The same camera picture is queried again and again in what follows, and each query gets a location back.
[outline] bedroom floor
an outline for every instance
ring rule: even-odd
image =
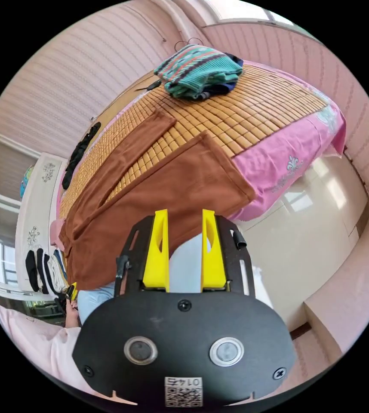
[[[302,303],[338,270],[358,241],[367,196],[346,157],[316,159],[262,216],[238,222],[253,265],[290,331]]]

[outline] printed number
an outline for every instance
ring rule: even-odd
[[[180,378],[167,377],[166,386],[168,387],[199,387],[202,385],[200,378]]]

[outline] screw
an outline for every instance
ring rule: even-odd
[[[91,367],[89,366],[84,366],[84,373],[86,374],[87,377],[93,377],[94,372]]]
[[[284,375],[286,374],[286,368],[285,367],[280,367],[278,370],[275,371],[273,375],[274,380],[279,380],[281,379]]]
[[[177,304],[180,311],[189,311],[192,308],[192,303],[189,300],[180,300]]]

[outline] hand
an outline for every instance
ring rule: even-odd
[[[67,328],[69,327],[78,327],[78,309],[77,309],[77,302],[76,301],[71,301],[69,299],[66,299],[65,303],[65,312],[66,312],[66,317],[65,317],[65,326]]]
[[[66,299],[65,312],[68,317],[78,318],[77,301],[71,301]]]

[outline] pink cloth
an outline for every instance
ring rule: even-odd
[[[256,198],[230,219],[250,221],[265,213],[319,156],[336,151],[342,155],[346,122],[338,106],[302,80],[283,71],[253,62],[297,82],[327,102],[327,107],[275,132],[233,158],[239,171],[254,188]]]
[[[0,324],[21,353],[40,369],[79,390],[107,398],[87,384],[73,361],[80,327],[55,326],[1,306]],[[134,404],[115,396],[111,400]]]
[[[58,218],[55,221],[53,221],[50,225],[50,243],[51,245],[57,247],[60,251],[64,251],[64,245],[59,237],[61,227],[63,226],[64,221],[64,218]]]

